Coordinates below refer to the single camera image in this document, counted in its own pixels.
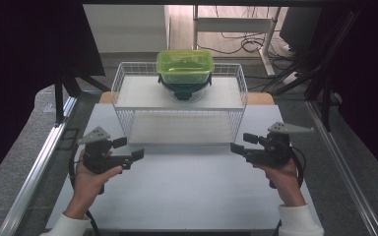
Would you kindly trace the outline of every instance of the hand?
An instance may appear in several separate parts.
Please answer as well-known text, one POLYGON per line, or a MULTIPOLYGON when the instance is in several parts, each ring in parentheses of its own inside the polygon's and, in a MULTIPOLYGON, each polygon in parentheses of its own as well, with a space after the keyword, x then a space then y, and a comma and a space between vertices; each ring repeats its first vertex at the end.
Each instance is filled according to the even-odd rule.
POLYGON ((301 207, 306 205, 297 183, 296 165, 292 159, 280 168, 266 165, 254 165, 254 167, 265 171, 266 177, 272 180, 278 188, 279 196, 286 207, 301 207))
POLYGON ((94 174, 83 164, 82 150, 80 161, 76 165, 75 189, 72 200, 68 204, 64 215, 74 219, 84 219, 86 211, 94 203, 102 185, 111 177, 122 172, 121 166, 116 166, 102 174, 94 174))

